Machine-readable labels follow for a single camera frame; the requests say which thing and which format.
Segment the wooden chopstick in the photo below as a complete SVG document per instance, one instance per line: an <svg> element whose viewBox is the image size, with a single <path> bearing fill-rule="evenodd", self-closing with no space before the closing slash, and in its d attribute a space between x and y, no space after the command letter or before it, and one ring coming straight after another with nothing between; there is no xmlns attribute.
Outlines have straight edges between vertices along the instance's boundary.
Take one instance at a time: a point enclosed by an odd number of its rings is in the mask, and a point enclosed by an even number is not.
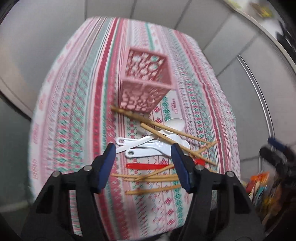
<svg viewBox="0 0 296 241"><path fill-rule="evenodd" d="M181 185L174 185L174 186L170 186L170 187L165 187L165 188L153 188L153 189L138 189L138 190L133 190L133 191L126 191L126 195L142 195L142 194L146 194L146 193L155 193L155 192L162 192L162 191L168 191L168 190L172 190L175 188L180 188Z"/></svg>
<svg viewBox="0 0 296 241"><path fill-rule="evenodd" d="M136 179L138 178L140 175L126 175L126 174L111 174L111 176L113 177L125 177L125 178L132 178L132 179ZM163 178L173 178L173 177L178 177L177 174L168 174L168 175L157 175L152 177L153 179L163 179Z"/></svg>
<svg viewBox="0 0 296 241"><path fill-rule="evenodd" d="M173 182L173 181L179 181L178 177L171 177L171 178L145 178L141 179L139 181L135 181L134 178L124 178L123 181L129 181L129 182L147 182L147 183L158 183L158 182Z"/></svg>
<svg viewBox="0 0 296 241"><path fill-rule="evenodd" d="M157 123L155 121L152 121L146 117L143 117L141 115L138 115L138 114L134 114L132 113L131 111L126 111L124 109L120 109L120 108L117 108L115 106L111 106L111 110L117 112L117 113L120 113L120 114L123 114L125 116L128 116L129 118L132 118L132 119L135 119L135 120L138 120L140 122L143 122L143 123L146 123L146 124L149 124L149 125L152 125L152 126L156 126L158 128L161 128L161 129L164 129L164 130L167 130L167 131L170 131L170 132L173 132L173 133L176 133L178 135L181 135L181 136L185 136L185 137L189 137L191 139L194 139L194 140L197 140L197 141L201 141L201 142L204 142L204 143L207 143L207 144L212 144L212 142L209 142L209 141L206 141L206 140L203 140L201 138L198 138L198 137L195 137L195 136L192 136L190 134L187 134L185 132L182 132L182 131L178 131L178 130L175 130L171 127L168 127L168 126L165 126L163 124L160 124L160 123Z"/></svg>
<svg viewBox="0 0 296 241"><path fill-rule="evenodd" d="M175 167L174 164L170 164L170 165L168 165L168 166L166 166L166 167L164 167L164 168L162 168L162 169L158 169L158 170L156 170L156 171L154 171L154 172L152 172L152 173L149 173L149 174L146 174L146 175L141 175L141 176L137 177L137 178L135 179L135 181L139 181L139 180L141 180L141 179L145 179L145 178L147 178L147 177L153 176L153 175L155 175L155 174L158 174L158 173L160 173L160 172L163 172L163 171L169 170L169 169L174 168L174 167Z"/></svg>
<svg viewBox="0 0 296 241"><path fill-rule="evenodd" d="M167 142L170 143L170 144L175 144L175 143L177 143L177 142L175 142L174 140L172 140L172 139L168 138L167 136L165 136L165 135L159 133L158 131L156 131L155 129L151 128L150 126L146 125L146 124L143 123L143 122L141 123L141 127L143 127L145 130L150 131L151 133L155 134L156 136L158 136L158 137L164 139L165 141L167 141ZM185 146L183 146L183 145L181 145L181 144L179 144L179 146L180 146L180 148L181 148L182 150L187 151L187 152L191 153L192 155L197 156L197 157L199 157L199 158L205 160L207 163L210 163L210 164L212 164L212 165L214 165L214 166L217 166L216 163L210 161L209 159L207 159L207 158L205 158L205 157L203 157L202 155L199 154L200 152L203 152L204 150L206 150L207 148L210 148L210 147L211 147L212 145L214 145L214 144L215 144L215 143L213 142L213 143L211 143L210 145L208 145L208 146L204 147L203 149L198 150L198 151L196 151L196 152L193 151L193 150L191 150L191 149L189 149L189 148L187 148L187 147L185 147Z"/></svg>

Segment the pink plastic basket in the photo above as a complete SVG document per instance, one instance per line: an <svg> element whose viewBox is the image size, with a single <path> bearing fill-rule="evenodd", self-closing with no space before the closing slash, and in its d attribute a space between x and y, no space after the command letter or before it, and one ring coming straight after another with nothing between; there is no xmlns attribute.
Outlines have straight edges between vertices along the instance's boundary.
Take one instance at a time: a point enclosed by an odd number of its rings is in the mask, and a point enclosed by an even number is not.
<svg viewBox="0 0 296 241"><path fill-rule="evenodd" d="M149 113L175 81L167 56L146 49L128 48L120 75L120 108Z"/></svg>

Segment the pink striped tablecloth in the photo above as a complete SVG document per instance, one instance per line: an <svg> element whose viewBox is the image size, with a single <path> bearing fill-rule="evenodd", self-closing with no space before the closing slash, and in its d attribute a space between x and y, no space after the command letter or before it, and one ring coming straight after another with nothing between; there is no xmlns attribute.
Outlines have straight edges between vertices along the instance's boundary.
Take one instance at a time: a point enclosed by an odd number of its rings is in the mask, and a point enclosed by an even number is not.
<svg viewBox="0 0 296 241"><path fill-rule="evenodd" d="M179 117L185 131L218 143L203 155L218 164L217 171L239 176L235 118L214 71L190 36L163 26L122 18L90 18L70 38L49 71L34 112L30 136L29 171L36 197L54 170L77 171L101 155L116 137L140 138L147 133L137 121L110 111L118 104L119 74L127 46L168 55L177 82L150 113L163 123ZM187 139L191 149L202 143ZM112 173L140 174L128 162L170 163L165 156L127 159L117 154ZM174 169L166 173L175 173ZM126 190L151 189L172 183L123 182L110 177L96 195L99 212L111 240L148 237L184 224L191 196L184 189L126 196ZM75 233L80 226L71 192Z"/></svg>

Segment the white plastic spoon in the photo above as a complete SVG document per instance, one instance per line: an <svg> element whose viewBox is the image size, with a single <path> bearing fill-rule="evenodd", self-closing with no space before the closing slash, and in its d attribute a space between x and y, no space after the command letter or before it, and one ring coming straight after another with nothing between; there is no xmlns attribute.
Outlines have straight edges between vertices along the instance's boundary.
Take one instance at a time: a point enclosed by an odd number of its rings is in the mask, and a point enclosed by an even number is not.
<svg viewBox="0 0 296 241"><path fill-rule="evenodd" d="M175 142L190 148L189 143L186 140L182 140L178 135L171 134L168 135L168 137L174 140ZM129 158L159 155L170 156L171 146L171 144L162 141L147 142L141 145L141 147L144 147L143 149L129 149L125 152L125 155Z"/></svg>
<svg viewBox="0 0 296 241"><path fill-rule="evenodd" d="M181 143L183 146L186 146L187 148L190 148L190 145L188 141L182 140ZM147 157L147 156L163 156L164 153L160 152L159 150L153 149L153 148L141 148L141 149L129 149L125 152L126 157L128 158L136 158L136 157Z"/></svg>
<svg viewBox="0 0 296 241"><path fill-rule="evenodd" d="M171 127L173 129L176 129L178 131L182 131L185 127L185 121L181 118L171 118L169 120L167 120L164 125L168 126L168 127ZM161 134L165 134L165 135L168 135L168 134L171 134L172 132L170 131L167 131L167 130L160 130L159 131ZM116 142L120 142L120 138L121 137L118 137L116 139ZM156 138L155 135L151 134L149 136L145 136L141 139L138 139L137 141L134 141L133 143L130 143L128 145L124 145L124 146L121 146L119 148L116 149L116 153L120 153L120 152L123 152L125 150L128 150L128 149L131 149L131 148L134 148L134 147L137 147L138 145L142 145L150 140L153 140L154 138Z"/></svg>

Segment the red plastic spoon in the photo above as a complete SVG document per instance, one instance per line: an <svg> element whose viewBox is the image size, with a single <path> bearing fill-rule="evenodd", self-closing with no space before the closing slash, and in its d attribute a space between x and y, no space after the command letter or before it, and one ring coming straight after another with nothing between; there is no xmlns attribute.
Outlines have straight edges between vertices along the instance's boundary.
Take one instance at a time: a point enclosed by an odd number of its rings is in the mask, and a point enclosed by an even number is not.
<svg viewBox="0 0 296 241"><path fill-rule="evenodd" d="M127 163L126 168L137 170L157 170L166 167L167 164L144 164L144 163Z"/></svg>

